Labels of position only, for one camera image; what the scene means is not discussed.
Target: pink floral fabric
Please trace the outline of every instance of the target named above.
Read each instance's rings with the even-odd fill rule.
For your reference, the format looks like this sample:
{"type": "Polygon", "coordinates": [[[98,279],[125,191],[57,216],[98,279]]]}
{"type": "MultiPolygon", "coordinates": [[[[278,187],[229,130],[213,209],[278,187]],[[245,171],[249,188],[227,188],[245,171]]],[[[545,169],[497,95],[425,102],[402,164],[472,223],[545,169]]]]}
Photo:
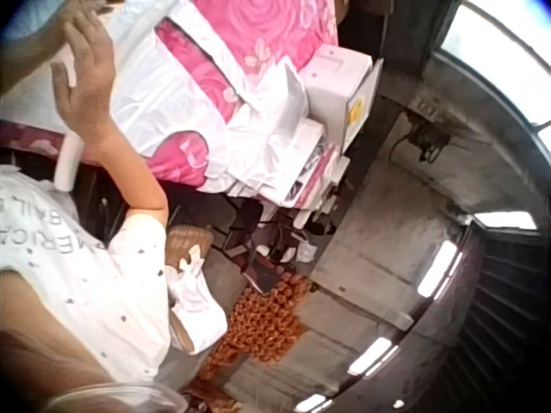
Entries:
{"type": "MultiPolygon", "coordinates": [[[[299,71],[322,43],[337,44],[333,0],[194,0],[194,4],[253,84],[285,55],[299,71]]],[[[155,31],[227,123],[242,102],[216,65],[169,19],[155,31]]],[[[57,133],[32,127],[8,122],[0,126],[0,145],[14,149],[56,157],[61,140],[57,133]]],[[[182,131],[167,137],[148,165],[159,179],[198,187],[205,182],[207,154],[199,134],[182,131]]],[[[85,154],[83,161],[93,163],[85,154]]]]}

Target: woman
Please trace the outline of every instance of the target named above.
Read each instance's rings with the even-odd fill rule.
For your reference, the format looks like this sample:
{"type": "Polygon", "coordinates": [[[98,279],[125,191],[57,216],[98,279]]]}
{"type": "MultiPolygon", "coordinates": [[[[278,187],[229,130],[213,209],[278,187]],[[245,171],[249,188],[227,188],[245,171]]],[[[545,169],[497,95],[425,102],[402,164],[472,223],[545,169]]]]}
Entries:
{"type": "Polygon", "coordinates": [[[51,184],[0,169],[2,369],[34,405],[81,385],[151,381],[170,346],[166,196],[109,114],[115,66],[94,12],[64,32],[77,84],[52,64],[56,108],[130,209],[108,248],[51,184]]]}

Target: hand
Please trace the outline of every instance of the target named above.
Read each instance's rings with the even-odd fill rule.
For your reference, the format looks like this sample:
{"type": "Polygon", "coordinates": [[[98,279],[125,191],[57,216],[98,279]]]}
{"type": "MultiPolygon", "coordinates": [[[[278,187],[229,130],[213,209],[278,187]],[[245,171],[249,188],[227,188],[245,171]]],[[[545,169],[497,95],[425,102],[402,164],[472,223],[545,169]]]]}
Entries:
{"type": "Polygon", "coordinates": [[[87,145],[94,145],[113,127],[109,112],[115,80],[113,44],[95,12],[78,13],[74,22],[67,22],[64,32],[75,57],[77,85],[69,86],[63,63],[52,63],[53,93],[65,124],[87,145]]]}

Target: white cardboard box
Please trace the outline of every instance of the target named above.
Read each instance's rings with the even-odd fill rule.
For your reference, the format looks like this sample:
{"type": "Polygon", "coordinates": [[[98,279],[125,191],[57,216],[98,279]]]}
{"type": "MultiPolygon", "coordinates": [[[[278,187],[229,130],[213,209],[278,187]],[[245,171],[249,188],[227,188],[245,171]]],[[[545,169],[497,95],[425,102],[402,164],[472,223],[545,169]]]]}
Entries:
{"type": "Polygon", "coordinates": [[[383,60],[375,66],[367,54],[322,45],[300,71],[309,118],[325,126],[329,142],[345,152],[369,116],[383,60]]]}

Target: white t-shirt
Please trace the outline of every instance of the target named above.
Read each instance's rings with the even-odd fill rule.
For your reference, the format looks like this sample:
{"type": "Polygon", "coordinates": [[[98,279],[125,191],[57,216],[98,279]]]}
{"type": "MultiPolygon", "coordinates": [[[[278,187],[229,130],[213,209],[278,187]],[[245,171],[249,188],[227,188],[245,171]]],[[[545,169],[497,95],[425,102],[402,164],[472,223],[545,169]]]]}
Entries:
{"type": "Polygon", "coordinates": [[[138,214],[105,249],[44,182],[0,166],[0,269],[20,273],[115,381],[153,380],[169,349],[165,239],[138,214]]]}

